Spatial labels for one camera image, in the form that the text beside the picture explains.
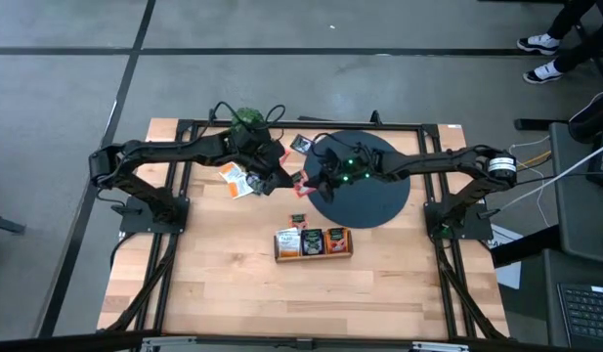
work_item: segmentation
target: wooden tabletop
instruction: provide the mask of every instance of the wooden tabletop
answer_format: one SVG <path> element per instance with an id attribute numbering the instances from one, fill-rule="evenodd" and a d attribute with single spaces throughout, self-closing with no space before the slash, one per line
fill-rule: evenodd
<path id="1" fill-rule="evenodd" d="M 147 139 L 172 141 L 177 119 L 151 120 Z M 443 149 L 465 146 L 458 125 L 440 125 Z M 206 134 L 220 132 L 208 129 Z M 313 138 L 324 130 L 284 130 L 289 146 L 297 134 Z M 279 136 L 280 129 L 272 130 Z M 416 134 L 372 131 L 405 154 L 418 154 Z M 427 141 L 431 151 L 431 141 Z M 290 174 L 303 167 L 305 156 L 292 152 L 284 164 Z M 147 164 L 138 175 L 162 186 L 166 164 Z M 174 190 L 179 189 L 178 167 Z M 448 175 L 456 193 L 470 178 Z M 435 193 L 440 187 L 434 177 Z M 447 337 L 439 274 L 432 243 L 426 235 L 422 176 L 411 177 L 403 210 L 374 228 L 352 231 L 351 258 L 277 264 L 273 235 L 288 227 L 288 215 L 306 213 L 311 228 L 337 224 L 323 218 L 307 197 L 289 189 L 269 197 L 231 199 L 218 168 L 194 165 L 188 191 L 191 209 L 180 236 L 164 317 L 163 331 L 184 334 L 313 336 L 364 338 Z M 99 328 L 113 323 L 143 283 L 152 235 L 136 235 L 116 253 Z M 508 335 L 495 268 L 477 242 L 462 241 L 468 288 L 495 327 Z M 146 327 L 153 321 L 157 292 L 151 296 Z M 465 335 L 457 295 L 452 293 L 458 332 Z"/>

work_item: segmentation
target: round black pad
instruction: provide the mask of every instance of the round black pad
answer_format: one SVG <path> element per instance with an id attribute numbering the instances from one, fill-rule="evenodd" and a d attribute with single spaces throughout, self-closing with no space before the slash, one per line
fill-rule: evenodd
<path id="1" fill-rule="evenodd" d="M 370 149 L 394 151 L 386 141 L 362 131 L 339 131 L 332 135 L 338 140 L 355 146 L 360 142 Z M 317 154 L 331 148 L 340 158 L 351 156 L 349 147 L 332 140 L 322 138 L 314 146 Z M 317 175 L 321 170 L 318 158 L 308 152 L 304 169 L 308 177 Z M 399 182 L 384 183 L 373 178 L 360 180 L 353 185 L 342 185 L 334 190 L 333 203 L 326 203 L 318 191 L 308 195 L 314 207 L 327 219 L 349 228 L 368 229 L 385 224 L 403 209 L 409 195 L 409 178 Z"/>

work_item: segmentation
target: black and white sneaker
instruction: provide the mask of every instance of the black and white sneaker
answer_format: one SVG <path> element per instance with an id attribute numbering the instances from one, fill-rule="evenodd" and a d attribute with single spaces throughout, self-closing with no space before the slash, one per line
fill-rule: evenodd
<path id="1" fill-rule="evenodd" d="M 544 84 L 546 82 L 558 80 L 562 78 L 564 73 L 558 71 L 555 68 L 555 61 L 552 61 L 546 65 L 542 65 L 534 70 L 523 74 L 523 79 L 527 83 L 531 84 Z"/>
<path id="2" fill-rule="evenodd" d="M 529 38 L 520 38 L 516 46 L 526 52 L 538 51 L 543 55 L 553 55 L 559 49 L 559 39 L 551 38 L 548 34 L 534 35 Z"/>

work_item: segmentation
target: person's leg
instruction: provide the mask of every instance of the person's leg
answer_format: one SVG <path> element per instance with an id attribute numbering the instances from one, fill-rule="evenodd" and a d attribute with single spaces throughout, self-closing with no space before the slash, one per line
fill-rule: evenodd
<path id="1" fill-rule="evenodd" d="M 596 0 L 571 0 L 557 15 L 553 25 L 545 34 L 520 38 L 516 42 L 516 46 L 526 52 L 540 52 L 543 55 L 555 54 L 562 38 L 595 3 Z"/>
<path id="2" fill-rule="evenodd" d="M 603 50 L 603 25 L 568 54 L 563 54 L 554 61 L 523 74 L 523 78 L 533 84 L 557 80 L 564 73 L 596 56 L 601 50 Z"/>
<path id="3" fill-rule="evenodd" d="M 573 25 L 577 24 L 581 17 L 588 12 L 596 0 L 571 0 L 564 6 L 564 9 L 557 15 L 553 25 L 546 32 L 551 38 L 562 40 L 568 34 Z"/>
<path id="4" fill-rule="evenodd" d="M 562 54 L 555 59 L 555 69 L 559 72 L 566 73 L 577 67 L 577 65 L 593 58 L 601 52 L 601 50 L 603 50 L 603 25 L 592 35 L 585 38 L 582 44 L 568 52 L 568 54 Z"/>

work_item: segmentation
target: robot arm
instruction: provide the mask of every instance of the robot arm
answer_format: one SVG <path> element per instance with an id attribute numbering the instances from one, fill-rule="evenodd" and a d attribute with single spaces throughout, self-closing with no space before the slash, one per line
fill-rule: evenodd
<path id="1" fill-rule="evenodd" d="M 447 226 L 459 226 L 466 209 L 484 196 L 509 190 L 516 184 L 515 157 L 487 146 L 405 155 L 357 145 L 344 159 L 327 149 L 321 155 L 320 163 L 320 173 L 311 177 L 305 185 L 318 189 L 327 202 L 333 201 L 335 190 L 339 187 L 362 182 L 365 178 L 397 182 L 410 175 L 455 171 L 465 173 L 473 181 L 457 195 L 449 195 L 441 203 L 437 221 Z"/>
<path id="2" fill-rule="evenodd" d="M 266 128 L 235 126 L 224 132 L 199 137 L 192 142 L 129 141 L 111 145 L 89 156 L 91 183 L 101 189 L 118 188 L 146 203 L 154 222 L 168 223 L 177 217 L 168 189 L 155 188 L 136 176 L 134 170 L 146 163 L 193 161 L 204 166 L 221 166 L 230 161 L 259 175 L 264 194 L 275 188 L 291 188 L 292 179 L 280 166 L 284 148 L 271 139 Z"/>

